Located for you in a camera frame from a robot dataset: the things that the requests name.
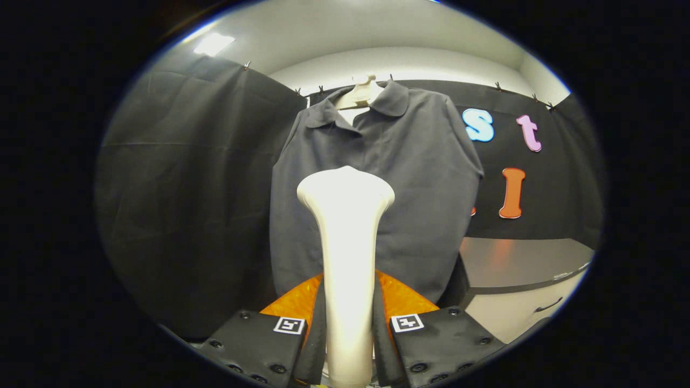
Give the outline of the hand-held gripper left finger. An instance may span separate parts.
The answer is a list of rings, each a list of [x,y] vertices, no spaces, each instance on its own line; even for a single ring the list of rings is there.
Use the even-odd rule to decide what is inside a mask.
[[[302,282],[261,311],[237,311],[198,350],[254,387],[318,385],[326,358],[323,275]]]

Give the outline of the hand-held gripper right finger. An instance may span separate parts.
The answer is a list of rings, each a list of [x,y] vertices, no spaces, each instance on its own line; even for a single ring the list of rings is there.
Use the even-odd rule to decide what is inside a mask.
[[[372,336],[378,380],[389,387],[451,385],[506,346],[460,307],[438,307],[382,271],[375,271]]]

